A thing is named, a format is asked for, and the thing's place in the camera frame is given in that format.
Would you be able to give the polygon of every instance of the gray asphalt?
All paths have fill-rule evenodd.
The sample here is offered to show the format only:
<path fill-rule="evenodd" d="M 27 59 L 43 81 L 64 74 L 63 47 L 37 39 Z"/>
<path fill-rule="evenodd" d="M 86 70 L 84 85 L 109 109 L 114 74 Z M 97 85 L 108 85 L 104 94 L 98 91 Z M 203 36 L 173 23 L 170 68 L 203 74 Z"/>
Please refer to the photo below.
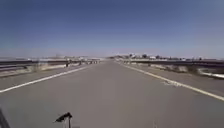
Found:
<path fill-rule="evenodd" d="M 224 97 L 224 80 L 211 77 L 203 77 L 188 73 L 176 73 L 171 71 L 165 71 L 160 69 L 151 68 L 143 65 L 128 65 L 147 71 L 177 82 L 188 84 L 190 86 L 205 90 L 207 92 Z"/>
<path fill-rule="evenodd" d="M 62 128 L 68 111 L 80 128 L 224 127 L 224 102 L 114 62 L 1 93 L 0 105 L 12 128 Z"/>

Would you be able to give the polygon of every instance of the overpass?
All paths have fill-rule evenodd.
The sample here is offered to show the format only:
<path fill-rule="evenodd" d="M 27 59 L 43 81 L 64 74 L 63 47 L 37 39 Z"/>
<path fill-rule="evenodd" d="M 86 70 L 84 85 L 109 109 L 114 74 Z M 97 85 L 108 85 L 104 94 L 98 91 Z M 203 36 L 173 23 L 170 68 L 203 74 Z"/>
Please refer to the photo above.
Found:
<path fill-rule="evenodd" d="M 0 79 L 12 128 L 224 127 L 224 81 L 105 61 Z"/>

